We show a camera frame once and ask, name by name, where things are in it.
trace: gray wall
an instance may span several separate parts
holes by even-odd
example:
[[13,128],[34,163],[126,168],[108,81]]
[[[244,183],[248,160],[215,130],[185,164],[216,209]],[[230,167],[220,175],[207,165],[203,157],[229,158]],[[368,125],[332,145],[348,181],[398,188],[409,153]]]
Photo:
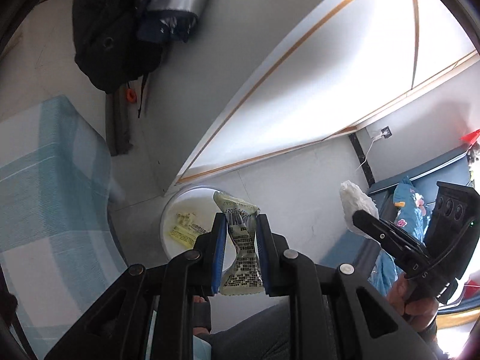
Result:
[[[480,62],[368,127],[390,126],[392,137],[373,144],[368,163],[376,181],[405,172],[455,147],[480,128]],[[366,152],[371,139],[357,133]]]
[[142,129],[161,190],[253,71],[321,1],[209,0],[191,40],[175,43],[150,78]]

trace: snack wrapper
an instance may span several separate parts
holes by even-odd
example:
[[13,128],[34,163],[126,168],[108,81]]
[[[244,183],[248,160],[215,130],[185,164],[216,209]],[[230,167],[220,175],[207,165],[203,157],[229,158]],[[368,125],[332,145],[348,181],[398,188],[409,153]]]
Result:
[[237,250],[235,261],[220,281],[220,293],[246,295],[263,292],[260,262],[254,244],[259,208],[221,192],[215,192],[213,200],[225,214],[229,235]]
[[187,249],[193,249],[197,237],[207,231],[194,223],[195,214],[177,214],[177,224],[169,232],[169,235]]

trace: dark gray pants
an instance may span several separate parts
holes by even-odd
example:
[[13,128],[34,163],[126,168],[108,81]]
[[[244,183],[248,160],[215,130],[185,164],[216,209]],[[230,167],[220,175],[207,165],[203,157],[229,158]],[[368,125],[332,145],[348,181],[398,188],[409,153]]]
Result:
[[289,304],[263,310],[229,330],[198,337],[212,346],[212,360],[289,360]]

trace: black cable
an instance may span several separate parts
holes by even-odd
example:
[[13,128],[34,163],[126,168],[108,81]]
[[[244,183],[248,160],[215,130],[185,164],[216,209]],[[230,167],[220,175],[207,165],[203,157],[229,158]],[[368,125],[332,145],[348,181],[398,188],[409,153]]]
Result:
[[420,276],[422,276],[423,274],[431,271],[438,264],[440,264],[452,252],[452,250],[455,248],[455,246],[457,246],[457,244],[460,242],[460,239],[464,236],[464,234],[469,229],[471,223],[474,220],[475,220],[475,217],[471,216],[469,218],[469,220],[467,221],[467,223],[465,224],[465,226],[460,231],[460,233],[458,233],[458,235],[454,238],[454,240],[450,243],[450,245],[443,251],[443,253],[440,256],[438,256],[436,259],[434,259],[434,261],[428,267],[421,270],[420,272],[418,272],[417,274],[415,274],[412,277],[407,277],[407,280],[414,280],[416,278],[419,278]]

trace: blue and white checkered cloth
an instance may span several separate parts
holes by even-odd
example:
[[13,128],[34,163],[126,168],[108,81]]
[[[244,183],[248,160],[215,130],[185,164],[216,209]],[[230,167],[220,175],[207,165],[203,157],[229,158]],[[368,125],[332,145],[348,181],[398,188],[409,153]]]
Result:
[[0,264],[39,359],[125,270],[105,141],[58,96],[0,123]]

